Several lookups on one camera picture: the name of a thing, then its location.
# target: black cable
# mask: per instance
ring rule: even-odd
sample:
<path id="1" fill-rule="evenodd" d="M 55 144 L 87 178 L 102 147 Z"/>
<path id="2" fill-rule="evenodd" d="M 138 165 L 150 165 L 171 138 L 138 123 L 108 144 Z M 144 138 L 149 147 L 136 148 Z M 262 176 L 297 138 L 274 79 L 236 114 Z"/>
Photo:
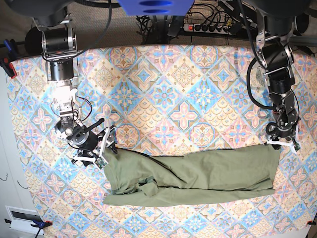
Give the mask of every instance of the black cable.
<path id="1" fill-rule="evenodd" d="M 28 187 L 23 187 L 23 186 L 19 183 L 19 180 L 17 180 L 17 182 L 18 182 L 18 184 L 20 185 L 21 188 L 24 188 L 24 189 L 29 189 L 29 188 L 31 188 L 30 186 L 28 186 Z"/>
<path id="2" fill-rule="evenodd" d="M 184 17 L 184 18 L 187 20 L 203 20 L 202 18 L 192 18 L 192 17 Z"/>
<path id="3" fill-rule="evenodd" d="M 243 21 L 244 21 L 244 25 L 246 27 L 246 31 L 247 31 L 247 34 L 248 34 L 248 38 L 249 38 L 249 42 L 251 44 L 251 48 L 252 48 L 252 51 L 253 51 L 253 54 L 254 54 L 254 57 L 255 59 L 257 60 L 257 62 L 259 63 L 259 65 L 264 68 L 266 70 L 266 67 L 261 63 L 258 55 L 257 55 L 257 51 L 256 51 L 256 48 L 254 47 L 253 45 L 253 40 L 252 40 L 252 36 L 251 36 L 251 32 L 250 32 L 250 28 L 249 28 L 249 24 L 248 24 L 248 20 L 247 20 L 247 17 L 244 13 L 244 9 L 243 9 L 243 6 L 242 6 L 242 2 L 241 0 L 237 0 L 238 1 L 238 5 L 239 5 L 239 8 L 240 8 L 240 11 L 241 11 L 241 14 L 243 16 Z"/>
<path id="4" fill-rule="evenodd" d="M 39 229 L 39 231 L 36 233 L 34 238 L 37 238 L 39 236 L 40 231 L 41 231 L 41 229 Z"/>
<path id="5" fill-rule="evenodd" d="M 1 179 L 2 181 L 6 181 L 8 179 L 8 173 L 6 173 L 6 177 L 5 177 L 5 180 L 4 179 Z"/>
<path id="6" fill-rule="evenodd" d="M 93 153 L 93 151 L 92 150 L 88 150 L 88 149 L 85 149 L 85 148 L 76 148 L 76 147 L 74 147 L 74 146 L 72 146 L 71 144 L 69 144 L 69 142 L 67 143 L 71 148 L 73 148 L 73 149 L 75 149 L 75 150 L 85 150 L 85 151 L 88 151 L 88 152 L 91 152 L 91 153 Z"/>
<path id="7" fill-rule="evenodd" d="M 146 42 L 149 38 L 150 32 L 153 30 L 154 26 L 152 25 L 150 28 L 148 27 L 149 22 L 151 22 L 151 21 L 150 21 L 150 17 L 147 15 L 136 16 L 136 20 L 138 21 L 137 25 L 140 29 L 139 32 L 137 31 L 137 34 L 142 36 L 141 45 L 144 45 L 144 44 L 146 44 Z"/>
<path id="8" fill-rule="evenodd" d="M 251 75 L 251 70 L 252 70 L 252 67 L 254 66 L 254 64 L 257 62 L 256 59 L 253 59 L 251 61 L 251 63 L 249 64 L 249 67 L 248 67 L 248 71 L 247 71 L 247 90 L 248 90 L 248 95 L 251 99 L 251 101 L 257 105 L 259 108 L 262 108 L 262 109 L 267 109 L 267 110 L 274 110 L 275 107 L 274 106 L 264 106 L 263 104 L 259 103 L 257 100 L 255 100 L 255 98 L 252 96 L 252 91 L 251 91 L 251 85 L 250 85 L 250 75 Z"/>
<path id="9" fill-rule="evenodd" d="M 229 17 L 227 17 L 227 15 L 224 16 L 224 23 L 222 25 L 222 27 L 220 28 L 220 30 L 222 30 L 224 28 L 225 25 L 227 25 L 227 22 L 229 20 Z"/>
<path id="10" fill-rule="evenodd" d="M 210 15 L 209 17 L 207 17 L 207 19 L 201 24 L 201 25 L 205 25 L 206 24 L 206 22 L 207 22 L 207 20 L 208 21 L 210 21 L 210 25 L 211 25 L 211 23 L 213 23 L 213 20 L 215 19 L 215 17 L 219 14 L 220 15 L 220 11 L 218 11 L 218 12 L 216 12 L 215 14 L 213 14 L 213 15 Z"/>
<path id="11" fill-rule="evenodd" d="M 59 117 L 59 115 L 57 115 L 57 114 L 54 112 L 54 110 L 53 110 L 53 108 L 52 108 L 52 104 L 53 104 L 53 103 L 51 103 L 51 105 L 50 105 L 51 111 L 52 111 L 56 116 Z"/>
<path id="12" fill-rule="evenodd" d="M 218 17 L 218 22 L 214 25 L 214 26 L 216 26 L 216 27 L 219 25 L 219 23 L 220 23 L 220 21 L 221 21 L 221 14 L 220 14 L 220 12 L 217 12 L 217 13 L 214 15 L 214 17 L 212 18 L 212 20 L 211 20 L 211 21 L 213 22 L 214 18 L 215 18 L 217 15 L 218 15 L 219 17 Z"/>
<path id="13" fill-rule="evenodd" d="M 66 61 L 69 61 L 69 60 L 72 60 L 78 56 L 80 56 L 82 53 L 86 52 L 87 50 L 93 48 L 94 46 L 96 46 L 96 44 L 105 36 L 108 28 L 109 28 L 109 25 L 110 25 L 110 22 L 111 22 L 111 17 L 112 17 L 112 6 L 109 7 L 109 13 L 108 13 L 108 21 L 107 21 L 107 24 L 106 24 L 106 27 L 104 29 L 104 31 L 99 35 L 99 37 L 95 40 L 94 43 L 92 43 L 91 45 L 89 45 L 86 49 L 82 50 L 81 52 L 77 53 L 76 55 L 72 56 L 72 57 L 69 57 L 67 59 L 61 59 L 61 60 L 48 60 L 44 57 L 44 55 L 42 55 L 42 58 L 45 60 L 45 61 L 48 61 L 48 62 L 52 62 L 52 63 L 55 63 L 55 62 L 66 62 Z"/>
<path id="14" fill-rule="evenodd" d="M 100 8 L 118 8 L 121 7 L 118 3 L 107 3 L 107 2 L 95 2 L 95 1 L 88 1 L 88 0 L 75 0 L 76 3 L 85 5 L 85 6 L 92 6 L 92 7 L 100 7 Z"/>
<path id="15" fill-rule="evenodd" d="M 73 114 L 78 118 L 79 111 L 77 109 L 73 109 Z"/>
<path id="16" fill-rule="evenodd" d="M 212 10 L 212 14 L 214 13 L 215 6 L 213 6 L 211 4 L 208 4 L 208 3 L 196 3 L 193 6 L 206 6 L 206 7 L 209 7 Z"/>
<path id="17" fill-rule="evenodd" d="M 231 19 L 231 21 L 234 22 L 234 21 L 233 21 L 233 18 L 232 18 L 228 13 L 226 13 L 225 11 L 218 11 L 214 16 L 213 16 L 213 15 L 210 15 L 209 17 L 207 17 L 207 20 L 210 21 L 209 18 L 211 18 L 211 17 L 213 16 L 213 18 L 212 18 L 212 20 L 211 20 L 211 22 L 213 22 L 214 18 L 219 14 L 220 19 L 218 20 L 218 23 L 220 23 L 221 13 L 225 13 L 225 14 Z"/>
<path id="18" fill-rule="evenodd" d="M 83 119 L 82 121 L 85 121 L 91 114 L 91 112 L 93 111 L 93 105 L 89 102 L 89 100 L 87 100 L 86 98 L 82 98 L 79 96 L 76 96 L 77 98 L 80 98 L 82 100 L 84 100 L 89 106 L 90 106 L 90 112 L 88 113 L 88 115 L 85 117 L 85 119 Z"/>
<path id="19" fill-rule="evenodd" d="M 203 16 L 204 18 L 205 18 L 205 21 L 207 20 L 207 21 L 210 21 L 209 19 L 208 19 L 208 17 L 206 17 L 205 15 L 203 15 L 201 12 L 199 12 L 199 11 L 193 11 L 193 12 L 191 12 L 191 14 L 200 14 L 201 16 Z"/>

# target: table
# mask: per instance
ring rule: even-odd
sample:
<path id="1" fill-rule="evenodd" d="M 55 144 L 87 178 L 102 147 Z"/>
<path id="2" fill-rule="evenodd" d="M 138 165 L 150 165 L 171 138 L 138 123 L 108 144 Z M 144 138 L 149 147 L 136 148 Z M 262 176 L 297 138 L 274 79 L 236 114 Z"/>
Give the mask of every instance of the table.
<path id="1" fill-rule="evenodd" d="M 115 124 L 118 146 L 150 155 L 237 148 L 265 141 L 271 114 L 252 104 L 246 72 L 250 49 L 137 46 L 89 50 L 78 57 L 78 96 L 93 105 L 90 125 Z M 283 148 L 271 196 L 222 204 L 144 208 L 102 204 L 103 172 L 77 167 L 73 149 L 55 135 L 53 85 L 42 58 L 13 63 L 8 99 L 21 165 L 35 208 L 53 226 L 47 237 L 252 238 L 302 229 L 317 212 L 317 64 L 295 55 L 294 87 L 301 121 L 298 155 Z M 268 104 L 261 72 L 254 97 Z M 83 104 L 83 111 L 89 107 Z"/>

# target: green cloth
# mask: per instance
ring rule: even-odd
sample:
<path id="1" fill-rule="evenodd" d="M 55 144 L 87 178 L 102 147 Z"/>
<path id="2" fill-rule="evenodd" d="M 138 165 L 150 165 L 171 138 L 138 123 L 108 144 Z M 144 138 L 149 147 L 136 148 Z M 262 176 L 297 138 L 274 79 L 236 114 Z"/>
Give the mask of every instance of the green cloth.
<path id="1" fill-rule="evenodd" d="M 148 156 L 118 149 L 104 152 L 112 195 L 108 205 L 166 207 L 210 204 L 274 194 L 279 150 L 255 145 L 185 156 Z"/>

